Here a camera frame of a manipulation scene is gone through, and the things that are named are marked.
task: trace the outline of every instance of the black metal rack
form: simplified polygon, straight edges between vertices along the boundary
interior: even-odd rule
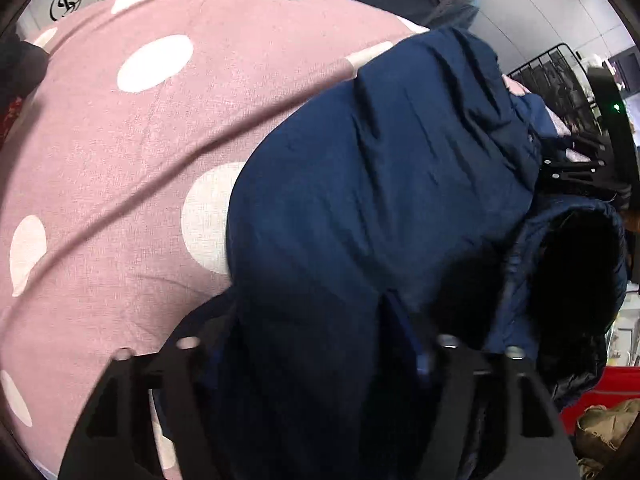
[[[562,119],[572,134],[601,134],[594,99],[589,99],[583,84],[587,73],[566,43],[559,43],[509,74],[513,80],[540,95],[546,105]]]

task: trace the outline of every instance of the red fabric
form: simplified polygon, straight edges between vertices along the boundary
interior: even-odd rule
[[[627,399],[640,399],[640,367],[608,366],[593,390],[584,394],[573,406],[562,410],[560,416],[564,428],[568,434],[574,434],[575,421],[588,407],[601,404],[612,408]]]
[[[22,109],[22,99],[20,97],[15,98],[15,101],[9,105],[6,114],[2,118],[2,124],[0,125],[0,148],[4,144],[6,136],[9,134],[9,130],[14,125],[15,120],[20,115]]]

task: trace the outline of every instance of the white wall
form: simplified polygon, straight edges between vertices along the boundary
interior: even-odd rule
[[[640,296],[634,293],[627,293],[625,296],[625,301],[622,304],[621,310],[622,311],[633,310],[636,312],[636,314],[633,314],[633,316],[638,317],[638,313],[640,313]]]
[[[607,0],[479,0],[471,31],[510,72],[558,43],[583,57],[609,58],[634,45]]]

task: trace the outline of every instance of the metal screw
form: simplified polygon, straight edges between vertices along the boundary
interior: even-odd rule
[[[189,348],[196,348],[200,344],[200,339],[196,336],[183,337],[182,339],[178,339],[176,342],[176,346],[180,350],[188,350]]]
[[[507,346],[507,349],[504,351],[504,354],[509,359],[524,359],[526,357],[524,350],[519,346]]]
[[[438,344],[444,348],[457,348],[460,346],[460,341],[454,335],[440,334]]]
[[[113,355],[113,358],[116,361],[126,361],[133,357],[133,350],[131,348],[119,348],[116,350],[116,353]]]

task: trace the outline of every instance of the jacket hood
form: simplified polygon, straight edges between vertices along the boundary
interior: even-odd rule
[[[625,261],[622,219],[609,204],[537,197],[505,259],[484,349],[522,348],[536,361],[556,405],[579,397],[606,364],[604,335],[625,297]]]

